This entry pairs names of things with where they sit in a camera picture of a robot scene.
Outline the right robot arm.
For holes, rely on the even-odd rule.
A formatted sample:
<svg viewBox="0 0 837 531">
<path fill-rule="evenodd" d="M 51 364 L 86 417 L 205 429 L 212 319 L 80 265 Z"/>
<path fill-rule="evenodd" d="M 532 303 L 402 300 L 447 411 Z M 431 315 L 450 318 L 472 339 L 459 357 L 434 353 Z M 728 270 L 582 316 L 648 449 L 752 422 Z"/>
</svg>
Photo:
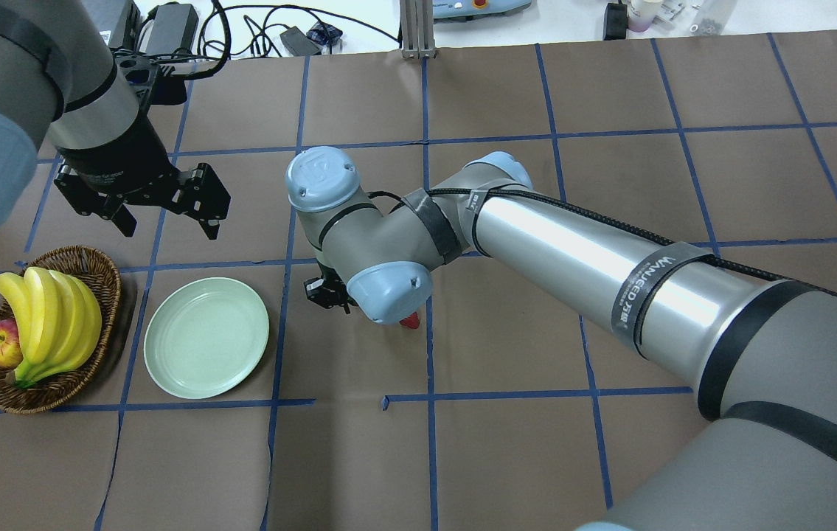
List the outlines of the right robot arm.
<svg viewBox="0 0 837 531">
<path fill-rule="evenodd" d="M 401 322 L 475 248 L 691 387 L 708 427 L 587 530 L 837 530 L 837 293 L 534 192 L 501 151 L 390 214 L 338 148 L 301 151 L 285 185 L 318 305 Z"/>
</svg>

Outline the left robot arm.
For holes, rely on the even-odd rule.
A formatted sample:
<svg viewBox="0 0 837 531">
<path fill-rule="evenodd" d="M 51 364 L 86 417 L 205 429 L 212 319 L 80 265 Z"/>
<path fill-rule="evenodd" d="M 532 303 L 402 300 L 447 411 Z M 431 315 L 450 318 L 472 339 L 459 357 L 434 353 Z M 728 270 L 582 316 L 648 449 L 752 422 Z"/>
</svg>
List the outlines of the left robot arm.
<svg viewBox="0 0 837 531">
<path fill-rule="evenodd" d="M 184 102 L 186 82 L 219 73 L 227 55 L 188 74 L 180 60 L 115 53 L 78 1 L 0 1 L 0 226 L 49 142 L 63 159 L 55 186 L 78 215 L 131 237 L 129 206 L 158 207 L 216 239 L 232 197 L 210 165 L 170 162 L 148 111 Z"/>
</svg>

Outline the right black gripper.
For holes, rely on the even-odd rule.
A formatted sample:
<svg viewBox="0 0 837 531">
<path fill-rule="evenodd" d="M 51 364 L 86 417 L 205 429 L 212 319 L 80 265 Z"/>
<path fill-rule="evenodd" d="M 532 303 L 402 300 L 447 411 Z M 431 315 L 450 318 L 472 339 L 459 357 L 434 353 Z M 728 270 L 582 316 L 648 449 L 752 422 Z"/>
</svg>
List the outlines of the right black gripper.
<svg viewBox="0 0 837 531">
<path fill-rule="evenodd" d="M 319 276 L 304 281 L 307 300 L 324 309 L 350 310 L 350 293 L 336 270 L 320 261 L 316 261 L 316 264 Z"/>
</svg>

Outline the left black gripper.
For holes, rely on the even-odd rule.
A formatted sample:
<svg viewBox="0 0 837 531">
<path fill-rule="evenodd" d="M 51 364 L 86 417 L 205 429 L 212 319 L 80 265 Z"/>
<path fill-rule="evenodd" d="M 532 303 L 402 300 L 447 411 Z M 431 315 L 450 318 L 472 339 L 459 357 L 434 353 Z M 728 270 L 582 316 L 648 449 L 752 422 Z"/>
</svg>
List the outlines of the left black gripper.
<svg viewBox="0 0 837 531">
<path fill-rule="evenodd" d="M 176 168 L 148 116 L 172 73 L 142 53 L 112 57 L 102 85 L 68 104 L 53 124 L 63 162 L 55 186 L 78 215 L 97 215 L 125 237 L 135 235 L 137 218 L 128 206 L 136 205 L 188 216 L 216 240 L 232 195 L 210 164 Z"/>
</svg>

